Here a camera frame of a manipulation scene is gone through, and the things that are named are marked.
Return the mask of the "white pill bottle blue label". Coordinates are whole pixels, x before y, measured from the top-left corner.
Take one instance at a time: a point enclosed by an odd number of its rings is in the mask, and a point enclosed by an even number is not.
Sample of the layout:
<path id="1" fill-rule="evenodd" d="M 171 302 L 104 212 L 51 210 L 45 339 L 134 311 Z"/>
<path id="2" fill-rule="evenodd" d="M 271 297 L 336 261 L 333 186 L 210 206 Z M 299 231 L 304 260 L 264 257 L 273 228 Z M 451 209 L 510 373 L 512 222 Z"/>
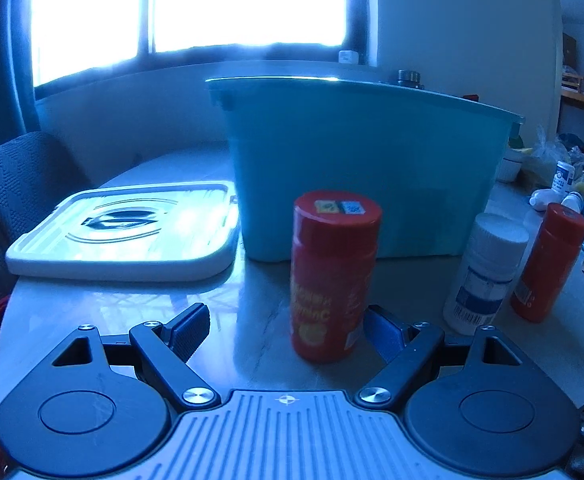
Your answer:
<path id="1" fill-rule="evenodd" d="M 499 214 L 475 217 L 461 264 L 442 316 L 455 332 L 473 335 L 491 324 L 511 288 L 525 249 L 528 231 Z"/>

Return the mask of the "teal plastic storage bin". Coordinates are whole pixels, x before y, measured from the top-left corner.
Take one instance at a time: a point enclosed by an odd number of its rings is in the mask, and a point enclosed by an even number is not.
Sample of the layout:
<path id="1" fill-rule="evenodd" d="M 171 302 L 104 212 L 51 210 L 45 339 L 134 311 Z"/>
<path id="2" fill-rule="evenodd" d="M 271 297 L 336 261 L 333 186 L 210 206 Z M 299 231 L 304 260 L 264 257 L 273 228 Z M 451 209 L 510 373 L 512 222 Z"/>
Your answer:
<path id="1" fill-rule="evenodd" d="M 382 258 L 462 254 L 520 115 L 433 91 L 330 77 L 207 81 L 222 114 L 246 255 L 292 253 L 311 191 L 374 200 Z"/>

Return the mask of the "steel thermos flask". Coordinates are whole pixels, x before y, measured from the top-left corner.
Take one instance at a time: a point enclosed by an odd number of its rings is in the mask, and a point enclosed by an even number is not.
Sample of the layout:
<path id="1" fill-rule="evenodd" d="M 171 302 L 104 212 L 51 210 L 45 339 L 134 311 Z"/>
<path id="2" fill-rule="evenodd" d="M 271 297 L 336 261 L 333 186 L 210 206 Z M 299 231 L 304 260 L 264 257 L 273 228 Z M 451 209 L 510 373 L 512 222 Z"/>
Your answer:
<path id="1" fill-rule="evenodd" d="M 419 90 L 424 88 L 421 74 L 417 70 L 395 70 L 389 77 L 389 82 L 399 87 Z"/>

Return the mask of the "white bottle blue stripe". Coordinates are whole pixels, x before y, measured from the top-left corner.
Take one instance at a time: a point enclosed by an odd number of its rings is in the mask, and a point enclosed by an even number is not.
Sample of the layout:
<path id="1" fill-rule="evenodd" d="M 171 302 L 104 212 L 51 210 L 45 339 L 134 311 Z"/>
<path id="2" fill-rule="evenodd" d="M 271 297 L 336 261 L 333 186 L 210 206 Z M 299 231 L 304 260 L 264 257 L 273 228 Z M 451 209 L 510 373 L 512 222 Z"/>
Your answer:
<path id="1" fill-rule="evenodd" d="M 577 214 L 584 210 L 584 196 L 577 191 L 569 192 L 562 200 L 562 205 Z"/>

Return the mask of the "white lotion bottle lying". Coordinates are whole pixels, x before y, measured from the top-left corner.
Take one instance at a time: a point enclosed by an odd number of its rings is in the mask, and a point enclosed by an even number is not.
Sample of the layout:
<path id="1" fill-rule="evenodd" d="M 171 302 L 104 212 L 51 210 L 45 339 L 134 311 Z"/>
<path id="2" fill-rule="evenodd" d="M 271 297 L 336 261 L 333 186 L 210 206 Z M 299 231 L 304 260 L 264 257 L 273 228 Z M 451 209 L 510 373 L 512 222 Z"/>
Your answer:
<path id="1" fill-rule="evenodd" d="M 545 212 L 551 204 L 559 204 L 564 200 L 564 194 L 553 188 L 539 188 L 531 193 L 528 204 L 534 211 Z"/>

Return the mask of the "red vitamin C bottle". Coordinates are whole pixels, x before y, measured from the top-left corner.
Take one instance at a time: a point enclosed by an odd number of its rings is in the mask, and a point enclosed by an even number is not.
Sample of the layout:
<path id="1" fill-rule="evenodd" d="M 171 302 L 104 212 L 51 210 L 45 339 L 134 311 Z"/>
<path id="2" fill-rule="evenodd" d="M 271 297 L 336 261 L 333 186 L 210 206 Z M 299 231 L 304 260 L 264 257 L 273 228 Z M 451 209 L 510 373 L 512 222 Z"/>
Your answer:
<path id="1" fill-rule="evenodd" d="M 303 359 L 346 358 L 357 342 L 382 209 L 365 196 L 313 191 L 294 203 L 291 341 Z"/>

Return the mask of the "white tube blue label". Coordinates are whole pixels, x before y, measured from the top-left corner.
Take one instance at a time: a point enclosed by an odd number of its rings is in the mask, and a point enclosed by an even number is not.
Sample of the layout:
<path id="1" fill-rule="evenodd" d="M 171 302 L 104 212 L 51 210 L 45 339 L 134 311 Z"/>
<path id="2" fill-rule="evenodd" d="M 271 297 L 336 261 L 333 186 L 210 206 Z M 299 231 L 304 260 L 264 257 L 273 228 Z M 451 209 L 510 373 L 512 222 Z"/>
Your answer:
<path id="1" fill-rule="evenodd" d="M 562 200 L 571 190 L 575 167 L 561 160 L 556 163 L 551 190 Z"/>

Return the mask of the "dark fabric chair far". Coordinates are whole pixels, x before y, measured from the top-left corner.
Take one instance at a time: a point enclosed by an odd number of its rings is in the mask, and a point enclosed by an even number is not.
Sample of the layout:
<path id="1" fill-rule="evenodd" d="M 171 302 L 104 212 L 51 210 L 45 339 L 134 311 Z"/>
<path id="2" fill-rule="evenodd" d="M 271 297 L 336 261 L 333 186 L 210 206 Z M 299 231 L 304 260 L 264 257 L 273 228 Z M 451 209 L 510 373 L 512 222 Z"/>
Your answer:
<path id="1" fill-rule="evenodd" d="M 0 145 L 0 227 L 9 243 L 91 182 L 60 140 L 30 132 Z"/>

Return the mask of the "white bin lid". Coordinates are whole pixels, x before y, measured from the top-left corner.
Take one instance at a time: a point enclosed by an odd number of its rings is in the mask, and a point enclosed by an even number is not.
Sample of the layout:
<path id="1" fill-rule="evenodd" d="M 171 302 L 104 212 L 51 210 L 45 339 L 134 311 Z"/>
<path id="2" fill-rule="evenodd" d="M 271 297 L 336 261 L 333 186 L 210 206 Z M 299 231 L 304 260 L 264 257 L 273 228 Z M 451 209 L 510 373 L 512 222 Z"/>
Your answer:
<path id="1" fill-rule="evenodd" d="M 95 188 L 68 196 L 6 253 L 27 278 L 167 283 L 231 266 L 240 234 L 230 181 Z"/>

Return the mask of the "white charger cube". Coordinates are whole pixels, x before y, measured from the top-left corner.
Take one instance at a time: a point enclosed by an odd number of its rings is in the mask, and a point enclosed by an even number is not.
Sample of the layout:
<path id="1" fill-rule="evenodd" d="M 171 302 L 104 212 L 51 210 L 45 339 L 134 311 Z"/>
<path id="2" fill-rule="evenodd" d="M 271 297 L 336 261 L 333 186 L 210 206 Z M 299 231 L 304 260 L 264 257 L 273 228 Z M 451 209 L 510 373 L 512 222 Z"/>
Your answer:
<path id="1" fill-rule="evenodd" d="M 339 64 L 358 65 L 359 53 L 354 50 L 339 50 Z"/>

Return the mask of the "slim red tube bottle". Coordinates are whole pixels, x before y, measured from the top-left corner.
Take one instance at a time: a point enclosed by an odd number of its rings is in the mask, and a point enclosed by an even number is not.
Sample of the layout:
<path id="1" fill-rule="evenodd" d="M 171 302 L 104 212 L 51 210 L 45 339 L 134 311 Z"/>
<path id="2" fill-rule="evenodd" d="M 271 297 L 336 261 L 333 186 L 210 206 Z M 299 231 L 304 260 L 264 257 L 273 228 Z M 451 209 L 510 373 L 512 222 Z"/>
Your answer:
<path id="1" fill-rule="evenodd" d="M 521 318 L 540 323 L 551 312 L 584 242 L 584 216 L 549 204 L 511 297 Z"/>

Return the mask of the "clear plastic bag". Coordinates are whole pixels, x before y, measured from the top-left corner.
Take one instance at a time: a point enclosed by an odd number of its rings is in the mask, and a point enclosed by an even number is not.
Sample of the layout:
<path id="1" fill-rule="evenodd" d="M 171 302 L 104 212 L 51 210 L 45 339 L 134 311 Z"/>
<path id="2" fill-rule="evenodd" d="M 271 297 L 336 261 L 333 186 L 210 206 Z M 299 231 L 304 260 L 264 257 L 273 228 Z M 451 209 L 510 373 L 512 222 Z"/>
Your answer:
<path id="1" fill-rule="evenodd" d="M 549 139 L 546 130 L 537 127 L 537 141 L 523 157 L 523 175 L 532 188 L 549 188 L 559 162 L 570 163 L 564 144 Z"/>

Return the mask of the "white bowl with fruit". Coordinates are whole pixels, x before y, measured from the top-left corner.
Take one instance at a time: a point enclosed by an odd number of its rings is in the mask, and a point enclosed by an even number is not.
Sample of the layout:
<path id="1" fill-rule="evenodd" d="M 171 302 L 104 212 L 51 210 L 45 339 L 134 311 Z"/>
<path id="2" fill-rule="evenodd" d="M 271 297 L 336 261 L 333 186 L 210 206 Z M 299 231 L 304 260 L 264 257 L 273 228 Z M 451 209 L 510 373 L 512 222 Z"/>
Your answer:
<path id="1" fill-rule="evenodd" d="M 516 148 L 508 148 L 499 162 L 496 180 L 503 183 L 514 182 L 522 168 L 524 153 Z"/>

